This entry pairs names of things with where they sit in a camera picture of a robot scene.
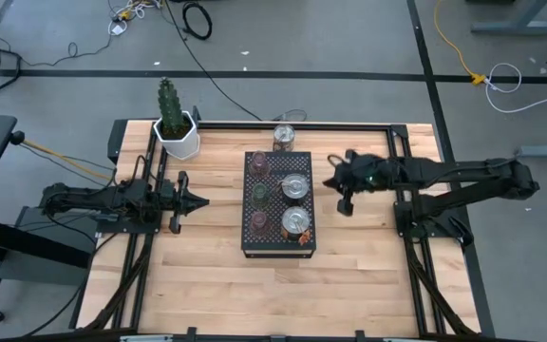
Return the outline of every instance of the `white pot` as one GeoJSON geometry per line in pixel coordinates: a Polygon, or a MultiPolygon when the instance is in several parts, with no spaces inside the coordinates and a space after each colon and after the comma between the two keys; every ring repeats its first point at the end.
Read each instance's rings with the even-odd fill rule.
{"type": "Polygon", "coordinates": [[[195,157],[199,152],[199,134],[196,128],[194,119],[188,111],[183,110],[182,114],[191,122],[191,129],[183,139],[180,140],[164,140],[161,137],[159,130],[161,118],[153,125],[153,130],[156,131],[161,145],[166,149],[169,155],[182,161],[195,157]]]}

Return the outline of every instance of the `cactus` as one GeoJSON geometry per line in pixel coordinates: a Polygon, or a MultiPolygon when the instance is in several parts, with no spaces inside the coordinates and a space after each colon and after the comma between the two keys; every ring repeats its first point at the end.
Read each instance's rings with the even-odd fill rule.
{"type": "Polygon", "coordinates": [[[170,80],[165,77],[160,82],[158,102],[160,103],[161,113],[161,134],[174,139],[182,139],[187,133],[189,123],[187,123],[180,110],[177,90],[170,80]]]}

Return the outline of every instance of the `tin can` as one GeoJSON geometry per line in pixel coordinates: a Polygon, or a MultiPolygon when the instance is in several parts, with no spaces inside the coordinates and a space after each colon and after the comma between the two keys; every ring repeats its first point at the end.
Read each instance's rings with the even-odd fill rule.
{"type": "Polygon", "coordinates": [[[251,195],[251,204],[256,210],[265,209],[270,202],[270,191],[267,185],[263,183],[257,183],[253,187],[253,194],[251,195]]]}
{"type": "Polygon", "coordinates": [[[270,227],[271,225],[267,219],[267,214],[262,211],[253,213],[250,223],[251,233],[258,237],[263,237],[270,230],[270,227]]]}
{"type": "Polygon", "coordinates": [[[294,129],[289,124],[279,124],[273,130],[273,151],[291,152],[294,149],[294,129]]]}
{"type": "Polygon", "coordinates": [[[301,205],[309,190],[308,180],[304,176],[292,174],[282,181],[283,199],[290,206],[301,205]]]}
{"type": "Polygon", "coordinates": [[[261,151],[253,153],[248,164],[248,172],[254,177],[267,177],[270,174],[270,165],[267,162],[265,153],[261,151]]]}
{"type": "Polygon", "coordinates": [[[301,207],[288,208],[282,215],[282,236],[298,241],[310,228],[310,216],[301,207]]]}

